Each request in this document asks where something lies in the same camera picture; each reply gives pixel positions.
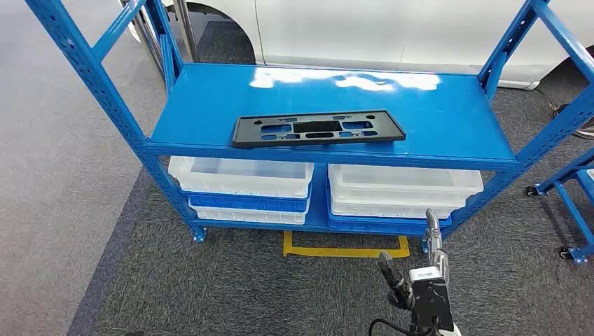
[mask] shelf foot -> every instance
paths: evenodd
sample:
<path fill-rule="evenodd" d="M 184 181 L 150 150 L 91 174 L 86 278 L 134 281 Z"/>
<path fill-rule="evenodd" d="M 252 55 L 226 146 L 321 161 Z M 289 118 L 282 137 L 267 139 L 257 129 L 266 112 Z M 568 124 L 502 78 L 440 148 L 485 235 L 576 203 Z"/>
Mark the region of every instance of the shelf foot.
<path fill-rule="evenodd" d="M 587 248 L 561 246 L 558 249 L 558 252 L 561 259 L 573 260 L 576 264 L 587 264 L 588 256 L 591 254 L 590 250 L 593 248 L 594 246 L 589 246 Z"/>
<path fill-rule="evenodd" d="M 206 228 L 199 225 L 191 225 L 191 231 L 194 238 L 192 241 L 196 244 L 203 243 L 206 239 Z"/>

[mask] metal pole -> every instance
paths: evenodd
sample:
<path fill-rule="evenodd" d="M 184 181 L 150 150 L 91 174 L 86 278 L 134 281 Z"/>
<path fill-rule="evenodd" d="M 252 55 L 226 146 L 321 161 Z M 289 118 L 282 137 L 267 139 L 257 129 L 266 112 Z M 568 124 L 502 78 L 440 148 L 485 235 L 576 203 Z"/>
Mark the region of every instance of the metal pole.
<path fill-rule="evenodd" d="M 161 59 L 158 44 L 155 42 L 155 39 L 153 38 L 151 32 L 148 30 L 148 27 L 145 25 L 145 22 L 146 21 L 144 19 L 143 13 L 138 13 L 138 15 L 136 15 L 136 17 L 134 18 L 134 28 L 137 28 L 136 32 L 138 33 L 140 41 L 148 48 L 148 51 L 153 56 L 155 64 L 157 64 L 157 68 L 161 73 L 161 77 L 163 77 L 163 80 L 165 80 L 165 75 L 163 73 L 163 60 Z"/>
<path fill-rule="evenodd" d="M 194 31 L 192 30 L 192 23 L 190 22 L 190 15 L 188 13 L 188 4 L 186 0 L 173 0 L 175 8 L 175 15 L 181 24 L 181 35 L 184 38 L 186 51 L 190 55 L 192 62 L 200 62 L 198 57 L 198 49 L 196 48 L 196 41 L 194 39 Z"/>

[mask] car wheel well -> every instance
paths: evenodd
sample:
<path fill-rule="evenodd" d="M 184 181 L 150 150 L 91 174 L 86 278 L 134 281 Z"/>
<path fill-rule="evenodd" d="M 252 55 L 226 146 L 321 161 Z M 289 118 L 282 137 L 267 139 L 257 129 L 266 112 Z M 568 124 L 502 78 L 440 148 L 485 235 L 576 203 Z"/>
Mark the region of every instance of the car wheel well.
<path fill-rule="evenodd" d="M 206 14 L 215 14 L 215 15 L 219 15 L 222 18 L 225 19 L 229 19 L 232 20 L 243 32 L 243 34 L 246 36 L 248 42 L 249 42 L 249 47 L 251 48 L 251 53 L 254 56 L 254 58 L 256 57 L 256 54 L 254 52 L 254 44 L 251 41 L 250 36 L 248 35 L 248 33 L 245 31 L 245 29 L 239 24 L 239 22 L 235 21 L 235 19 L 233 19 L 231 16 L 225 14 L 224 12 L 208 6 L 208 5 L 204 5 L 202 3 L 196 3 L 196 2 L 186 2 L 187 6 L 188 6 L 188 11 L 189 12 L 194 12 L 194 13 L 202 13 L 204 15 Z M 167 11 L 174 13 L 175 14 L 175 7 L 173 5 L 171 6 L 167 6 Z"/>

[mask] blue metal shelf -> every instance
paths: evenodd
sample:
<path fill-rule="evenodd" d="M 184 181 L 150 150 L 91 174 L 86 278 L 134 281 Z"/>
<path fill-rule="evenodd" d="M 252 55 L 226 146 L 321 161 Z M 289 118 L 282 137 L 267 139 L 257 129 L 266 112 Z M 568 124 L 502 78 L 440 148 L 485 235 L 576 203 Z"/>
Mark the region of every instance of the blue metal shelf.
<path fill-rule="evenodd" d="M 264 229 L 264 230 L 293 230 L 328 233 L 355 233 L 367 235 L 406 235 L 422 236 L 427 229 L 425 219 L 411 218 L 375 218 L 375 217 L 351 217 L 345 219 L 358 221 L 359 223 L 371 223 L 355 225 L 350 228 L 332 229 L 329 227 L 329 210 L 326 200 L 326 182 L 328 172 L 325 164 L 316 164 L 312 177 L 312 199 L 310 210 L 305 216 L 305 224 L 288 225 L 272 223 L 238 222 L 232 220 L 194 220 L 191 225 L 212 226 L 218 228 L 242 228 L 242 229 Z M 440 226 L 446 228 L 451 225 L 452 220 L 440 220 Z"/>
<path fill-rule="evenodd" d="M 588 172 L 585 169 L 581 169 L 576 172 L 575 177 L 583 192 L 590 199 L 590 202 L 594 204 L 594 181 L 588 175 Z"/>
<path fill-rule="evenodd" d="M 292 69 L 229 64 L 184 64 L 160 0 L 134 0 L 124 7 L 91 47 L 60 0 L 25 0 L 56 46 L 152 175 L 170 203 L 189 224 L 195 240 L 204 226 L 331 231 L 324 183 L 314 185 L 305 225 L 198 220 L 163 167 L 160 155 L 257 160 L 391 165 L 495 171 L 483 192 L 454 211 L 449 235 L 524 174 L 565 137 L 594 117 L 594 85 L 589 85 L 558 117 L 516 154 L 490 107 L 506 61 L 537 19 L 541 19 L 586 78 L 594 81 L 594 59 L 547 7 L 548 0 L 526 0 L 476 75 L 332 69 Z M 133 19 L 146 22 L 159 46 L 168 101 L 148 138 L 109 78 L 101 61 Z M 330 146 L 231 148 L 237 117 L 385 109 L 407 134 L 405 141 Z M 552 188 L 553 183 L 545 183 Z M 416 234 L 380 225 L 351 227 L 351 233 Z"/>
<path fill-rule="evenodd" d="M 237 149 L 240 116 L 385 109 L 405 141 Z M 147 143 L 162 155 L 500 170 L 518 164 L 477 77 L 186 64 Z"/>
<path fill-rule="evenodd" d="M 529 196 L 545 195 L 553 188 L 557 190 L 559 196 L 561 196 L 561 200 L 569 209 L 569 213 L 572 215 L 574 222 L 577 224 L 577 227 L 587 241 L 587 245 L 583 247 L 562 246 L 561 256 L 564 258 L 571 256 L 571 259 L 575 260 L 576 263 L 586 263 L 588 262 L 588 257 L 594 254 L 594 234 L 590 230 L 586 220 L 584 220 L 579 213 L 572 198 L 563 187 L 563 183 L 570 179 L 577 180 L 586 196 L 588 196 L 590 203 L 594 204 L 594 180 L 588 174 L 588 170 L 594 168 L 592 162 L 594 162 L 594 148 L 591 148 L 582 156 L 573 160 L 573 162 L 563 167 L 543 183 L 526 188 Z"/>

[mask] stacked storage bin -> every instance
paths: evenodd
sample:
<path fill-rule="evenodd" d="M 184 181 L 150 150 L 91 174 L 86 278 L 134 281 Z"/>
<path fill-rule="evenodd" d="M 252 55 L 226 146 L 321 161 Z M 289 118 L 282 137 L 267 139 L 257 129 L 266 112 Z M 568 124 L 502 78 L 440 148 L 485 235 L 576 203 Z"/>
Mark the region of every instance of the stacked storage bin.
<path fill-rule="evenodd" d="M 172 156 L 168 171 L 198 218 L 300 225 L 313 169 L 304 162 Z"/>
<path fill-rule="evenodd" d="M 426 218 L 430 207 L 444 219 L 483 190 L 470 170 L 330 164 L 328 174 L 335 216 Z"/>

